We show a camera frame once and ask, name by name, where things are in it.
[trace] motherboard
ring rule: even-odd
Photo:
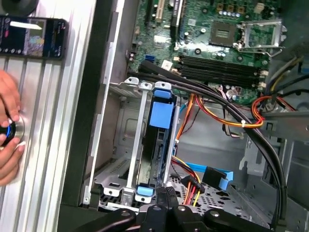
[[[130,69],[148,60],[250,105],[286,28],[279,0],[141,0]]]

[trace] green circuit board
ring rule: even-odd
[[[154,0],[153,4],[158,5],[162,0]],[[164,60],[174,62],[174,57],[179,54],[204,58],[208,60],[219,60],[228,63],[241,64],[246,66],[259,67],[268,70],[268,55],[257,55],[253,53],[240,53],[235,48],[210,45],[211,29],[213,22],[228,23],[237,25],[243,21],[273,19],[277,12],[272,9],[277,8],[277,1],[273,0],[183,0],[183,18],[179,27],[179,38],[174,41],[170,35],[170,22],[173,1],[165,0],[162,21],[157,22],[152,18],[148,25],[145,24],[148,0],[140,1],[139,13],[137,15],[133,43],[137,44],[137,53],[134,61],[130,63],[130,68],[137,71],[139,64],[145,60],[146,55],[155,57],[154,63],[161,66]],[[255,13],[257,2],[263,2],[267,7],[265,13]],[[244,10],[238,13],[239,7]],[[273,28],[258,28],[250,35],[251,45],[255,43],[267,44],[271,42]],[[238,96],[234,101],[239,104],[250,104],[258,96],[257,89],[237,88]]]

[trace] finger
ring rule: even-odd
[[[8,120],[8,117],[6,116],[6,113],[5,113],[5,108],[4,108],[4,104],[0,98],[0,126],[2,127],[8,127],[10,124],[9,124],[9,120]]]
[[[11,90],[11,93],[15,98],[17,107],[20,107],[20,95],[18,92],[17,84],[15,83],[13,78],[3,70],[0,70],[0,76],[2,77],[3,81],[8,86],[8,88]]]
[[[13,121],[19,120],[18,109],[14,96],[11,93],[10,88],[5,84],[3,79],[0,81],[0,96],[4,103],[5,108],[7,109],[11,119]]]
[[[18,138],[13,138],[5,148],[0,151],[0,168],[2,168],[12,157],[17,144],[19,143]]]
[[[9,184],[16,177],[18,171],[18,165],[16,165],[13,170],[3,179],[0,179],[0,186],[5,186]]]
[[[15,150],[11,158],[7,161],[7,163],[2,168],[0,168],[0,179],[6,177],[14,169],[14,167],[18,164],[18,161],[22,156],[24,150],[25,150],[24,145],[19,146]]]
[[[0,146],[4,143],[5,139],[6,139],[5,134],[0,134]]]

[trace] cpu socket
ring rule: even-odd
[[[213,22],[209,44],[223,47],[233,47],[236,29],[236,25]]]

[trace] smartphone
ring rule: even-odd
[[[0,56],[63,59],[68,31],[64,19],[0,15]]]

